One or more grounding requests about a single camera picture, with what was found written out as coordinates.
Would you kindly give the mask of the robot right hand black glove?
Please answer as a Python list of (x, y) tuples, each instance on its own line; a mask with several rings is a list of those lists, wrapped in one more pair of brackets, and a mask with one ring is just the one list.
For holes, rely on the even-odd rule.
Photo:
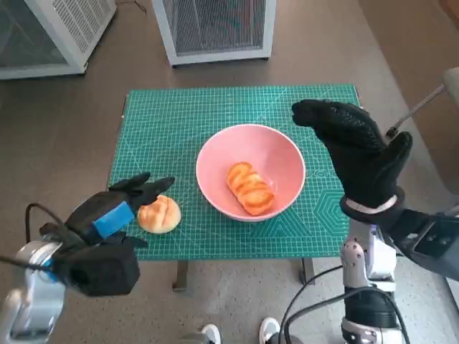
[(412, 149), (410, 133), (387, 143), (369, 113), (349, 103), (301, 100), (292, 111), (293, 122), (312, 128), (326, 146), (348, 199), (376, 209), (396, 194)]

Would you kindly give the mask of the robot left hand blue tape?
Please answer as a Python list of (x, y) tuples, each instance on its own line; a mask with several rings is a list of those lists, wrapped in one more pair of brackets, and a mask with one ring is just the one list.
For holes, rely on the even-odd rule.
[(80, 204), (65, 226), (90, 246), (101, 243), (130, 224), (141, 206), (156, 201), (175, 182), (173, 176), (150, 182), (149, 172), (119, 180)]

